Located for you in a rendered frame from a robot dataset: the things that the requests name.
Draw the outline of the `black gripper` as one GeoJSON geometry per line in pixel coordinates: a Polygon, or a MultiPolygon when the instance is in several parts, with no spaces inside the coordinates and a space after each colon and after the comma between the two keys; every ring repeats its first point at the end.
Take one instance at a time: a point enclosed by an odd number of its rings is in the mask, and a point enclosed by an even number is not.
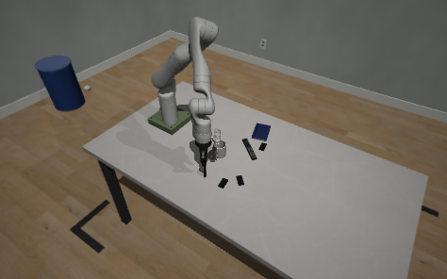
{"type": "Polygon", "coordinates": [[[211,145],[211,143],[212,143],[212,140],[208,143],[199,143],[199,142],[195,141],[195,145],[197,147],[199,147],[200,159],[201,159],[201,163],[202,163],[203,167],[205,167],[207,165],[207,159],[206,159],[207,151],[208,151],[208,147],[211,145]]]}

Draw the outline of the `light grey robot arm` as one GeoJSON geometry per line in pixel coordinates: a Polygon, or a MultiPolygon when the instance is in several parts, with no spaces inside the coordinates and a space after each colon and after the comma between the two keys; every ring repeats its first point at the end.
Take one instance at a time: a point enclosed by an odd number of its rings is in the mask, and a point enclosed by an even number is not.
{"type": "Polygon", "coordinates": [[[174,76],[183,71],[192,61],[193,90],[206,96],[206,98],[192,98],[189,102],[190,114],[194,120],[194,136],[199,143],[208,143],[211,140],[215,144],[221,142],[221,130],[216,128],[211,132],[211,121],[206,116],[214,113],[215,105],[210,89],[210,70],[202,53],[215,41],[217,35],[218,26],[215,23],[193,17],[189,24],[189,41],[178,45],[164,64],[152,75],[152,83],[159,89],[157,94],[161,120],[167,125],[176,124],[178,115],[174,76]]]}

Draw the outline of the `dark blue book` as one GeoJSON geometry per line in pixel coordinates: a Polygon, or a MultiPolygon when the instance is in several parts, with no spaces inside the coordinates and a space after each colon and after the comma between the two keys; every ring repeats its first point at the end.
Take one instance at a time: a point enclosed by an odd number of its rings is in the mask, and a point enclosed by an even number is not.
{"type": "Polygon", "coordinates": [[[256,128],[253,133],[253,136],[252,136],[252,139],[266,141],[268,138],[270,129],[271,129],[270,125],[257,123],[256,128]]]}

